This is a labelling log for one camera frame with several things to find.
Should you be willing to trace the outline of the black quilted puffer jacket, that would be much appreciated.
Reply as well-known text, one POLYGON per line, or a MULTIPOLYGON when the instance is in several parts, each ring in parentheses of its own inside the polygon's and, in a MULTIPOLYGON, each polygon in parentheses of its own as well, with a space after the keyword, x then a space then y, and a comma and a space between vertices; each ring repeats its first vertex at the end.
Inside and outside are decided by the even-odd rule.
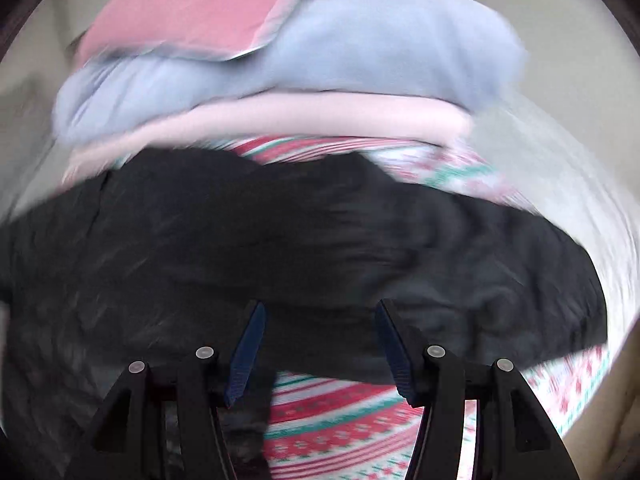
POLYGON ((588 252, 536 214, 398 182, 356 153, 259 165, 146 150, 2 226, 4 428, 34 478, 61 478, 126 365, 229 352, 258 300, 265 339, 222 426, 240 477, 268 478, 277 372, 392 379, 383 299, 484 364, 531 367, 608 336, 588 252))

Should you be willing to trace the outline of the red green patterned blanket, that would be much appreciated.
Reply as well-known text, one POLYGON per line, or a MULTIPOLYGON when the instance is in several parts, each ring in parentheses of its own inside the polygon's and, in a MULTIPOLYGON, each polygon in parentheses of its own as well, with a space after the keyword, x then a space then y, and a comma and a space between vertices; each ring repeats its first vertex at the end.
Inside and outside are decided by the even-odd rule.
MULTIPOLYGON (((269 164, 358 151, 398 180, 526 208, 528 200, 470 148, 411 141, 258 136, 222 148, 269 164)), ((599 346, 525 372, 560 434, 585 411, 611 359, 599 346)), ((276 479, 401 479, 422 412, 392 387, 282 373, 272 398, 265 454, 276 479)))

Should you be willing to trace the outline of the grey bed sheet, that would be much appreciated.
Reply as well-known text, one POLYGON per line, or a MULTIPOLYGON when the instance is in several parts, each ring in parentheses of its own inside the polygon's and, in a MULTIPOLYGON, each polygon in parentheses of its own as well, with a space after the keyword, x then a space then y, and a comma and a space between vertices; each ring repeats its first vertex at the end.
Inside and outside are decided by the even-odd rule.
POLYGON ((639 316, 639 204, 574 136, 524 96, 512 94, 474 120, 473 150, 596 267, 616 359, 639 316))

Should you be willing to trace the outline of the pale pink folded blanket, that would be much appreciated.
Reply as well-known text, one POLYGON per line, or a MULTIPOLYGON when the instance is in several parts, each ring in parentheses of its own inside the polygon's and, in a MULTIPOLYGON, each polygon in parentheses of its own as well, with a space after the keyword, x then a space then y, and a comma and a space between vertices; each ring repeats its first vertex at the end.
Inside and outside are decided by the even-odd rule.
POLYGON ((265 92, 200 105, 72 151, 64 183, 97 174, 147 146, 182 148, 201 141, 249 136, 334 136, 457 144, 472 116, 445 101, 345 92, 265 92))

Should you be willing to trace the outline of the light blue folded duvet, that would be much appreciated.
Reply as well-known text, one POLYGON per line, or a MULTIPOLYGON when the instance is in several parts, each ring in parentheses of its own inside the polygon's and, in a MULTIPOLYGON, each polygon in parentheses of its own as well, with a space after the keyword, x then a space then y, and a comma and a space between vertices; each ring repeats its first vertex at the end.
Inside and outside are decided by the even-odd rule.
POLYGON ((53 131, 84 144, 269 90, 415 96, 477 113, 525 57, 509 22, 475 0, 306 0, 270 44, 235 60, 154 52, 88 62, 58 92, 53 131))

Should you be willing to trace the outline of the pink velvet pillow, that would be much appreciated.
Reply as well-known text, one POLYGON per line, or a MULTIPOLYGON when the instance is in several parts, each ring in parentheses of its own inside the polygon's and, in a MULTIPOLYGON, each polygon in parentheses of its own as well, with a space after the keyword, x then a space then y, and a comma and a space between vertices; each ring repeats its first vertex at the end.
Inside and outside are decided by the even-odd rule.
POLYGON ((302 1, 111 0, 82 37, 76 62, 153 50, 232 60, 269 44, 302 1))

